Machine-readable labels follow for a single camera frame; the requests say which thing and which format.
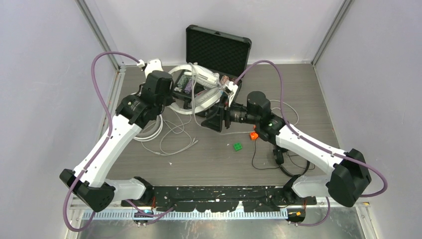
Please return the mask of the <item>white gaming headset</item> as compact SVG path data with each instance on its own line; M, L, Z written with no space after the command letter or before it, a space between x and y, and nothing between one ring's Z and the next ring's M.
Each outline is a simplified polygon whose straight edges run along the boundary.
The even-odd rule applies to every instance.
M219 73L189 63L174 67L169 74L182 70L191 72L191 109L183 109L176 103L171 103L168 106L170 109L183 115L193 115L209 109L220 99L222 91Z

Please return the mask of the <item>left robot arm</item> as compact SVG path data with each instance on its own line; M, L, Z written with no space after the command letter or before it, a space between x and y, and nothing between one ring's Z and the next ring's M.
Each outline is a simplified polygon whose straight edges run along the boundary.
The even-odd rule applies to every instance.
M135 200L141 206L152 202L153 187L141 177L110 180L106 176L126 146L172 103L172 76L154 70L136 94L123 98L111 119L111 126L88 156L73 170L64 169L60 179L94 212L110 203Z

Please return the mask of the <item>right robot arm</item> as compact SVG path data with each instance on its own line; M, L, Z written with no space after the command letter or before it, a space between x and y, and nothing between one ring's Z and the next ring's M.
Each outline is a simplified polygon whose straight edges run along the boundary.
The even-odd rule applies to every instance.
M371 182L361 152L356 149L346 152L300 132L272 112L271 102L263 92L249 93L246 105L229 104L228 97L223 96L201 125L221 132L232 122L254 125L260 139L296 153L325 173L312 177L294 175L282 189L282 198L288 204L297 204L306 197L331 197L345 207L352 207Z

